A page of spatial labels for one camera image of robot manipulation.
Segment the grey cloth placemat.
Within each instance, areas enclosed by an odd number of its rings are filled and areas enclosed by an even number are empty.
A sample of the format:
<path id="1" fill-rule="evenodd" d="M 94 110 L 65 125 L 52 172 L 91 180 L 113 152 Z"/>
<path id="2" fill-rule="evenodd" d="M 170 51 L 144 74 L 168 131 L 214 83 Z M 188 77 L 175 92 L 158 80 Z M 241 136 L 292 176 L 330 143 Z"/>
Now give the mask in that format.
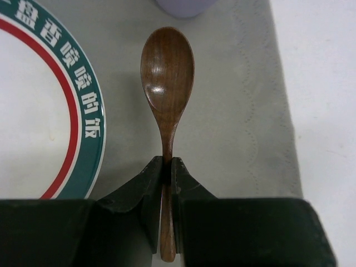
<path id="1" fill-rule="evenodd" d="M 302 197 L 269 1 L 218 1 L 192 19 L 174 19 L 151 1 L 119 1 L 97 17 L 107 146 L 91 196 L 110 193 L 161 153 L 140 58 L 163 26 L 179 29 L 195 58 L 174 155 L 218 197 Z"/>

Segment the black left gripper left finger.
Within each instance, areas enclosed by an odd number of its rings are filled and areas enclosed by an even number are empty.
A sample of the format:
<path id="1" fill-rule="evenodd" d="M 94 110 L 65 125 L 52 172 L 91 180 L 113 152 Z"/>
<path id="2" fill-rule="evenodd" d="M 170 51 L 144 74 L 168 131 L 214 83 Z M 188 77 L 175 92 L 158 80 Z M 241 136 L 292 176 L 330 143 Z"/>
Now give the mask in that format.
<path id="1" fill-rule="evenodd" d="M 157 252 L 162 158 L 95 201 L 2 200 L 2 266 L 150 266 Z"/>

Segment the brown wooden spoon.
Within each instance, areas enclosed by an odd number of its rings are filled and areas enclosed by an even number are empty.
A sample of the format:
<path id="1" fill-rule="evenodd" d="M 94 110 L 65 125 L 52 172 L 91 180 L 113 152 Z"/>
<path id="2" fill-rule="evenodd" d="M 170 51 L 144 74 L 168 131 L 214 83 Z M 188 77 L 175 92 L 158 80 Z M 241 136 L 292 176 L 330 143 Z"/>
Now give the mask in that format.
<path id="1" fill-rule="evenodd" d="M 176 257 L 172 216 L 171 163 L 176 128 L 194 84 L 195 62 L 187 38 L 176 28 L 151 33 L 141 55 L 141 82 L 157 122 L 162 143 L 160 256 Z"/>

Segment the purple cup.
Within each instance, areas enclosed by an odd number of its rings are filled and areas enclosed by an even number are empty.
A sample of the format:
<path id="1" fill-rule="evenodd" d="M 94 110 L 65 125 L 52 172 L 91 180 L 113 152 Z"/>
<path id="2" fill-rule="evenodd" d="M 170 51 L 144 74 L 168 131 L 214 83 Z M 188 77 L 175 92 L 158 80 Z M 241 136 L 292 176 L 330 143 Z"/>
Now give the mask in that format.
<path id="1" fill-rule="evenodd" d="M 166 13 L 176 18 L 195 17 L 215 2 L 216 0 L 156 0 Z"/>

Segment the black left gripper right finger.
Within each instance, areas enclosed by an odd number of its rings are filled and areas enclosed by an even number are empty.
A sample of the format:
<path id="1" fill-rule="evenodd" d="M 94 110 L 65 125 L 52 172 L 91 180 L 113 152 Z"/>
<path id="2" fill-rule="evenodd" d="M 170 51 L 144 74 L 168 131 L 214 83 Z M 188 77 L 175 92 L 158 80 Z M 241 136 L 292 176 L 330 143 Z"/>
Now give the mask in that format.
<path id="1" fill-rule="evenodd" d="M 184 266 L 337 266 L 311 204 L 294 197 L 215 197 L 171 165 L 176 250 Z"/>

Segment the white plate green red rim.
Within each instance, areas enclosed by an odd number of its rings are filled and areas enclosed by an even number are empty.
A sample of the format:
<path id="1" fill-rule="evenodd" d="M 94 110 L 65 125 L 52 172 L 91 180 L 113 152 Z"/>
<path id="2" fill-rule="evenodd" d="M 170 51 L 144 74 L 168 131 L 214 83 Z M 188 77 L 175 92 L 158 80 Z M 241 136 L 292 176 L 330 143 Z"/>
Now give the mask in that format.
<path id="1" fill-rule="evenodd" d="M 1 198 L 87 198 L 106 143 L 95 72 L 36 1 L 1 2 Z"/>

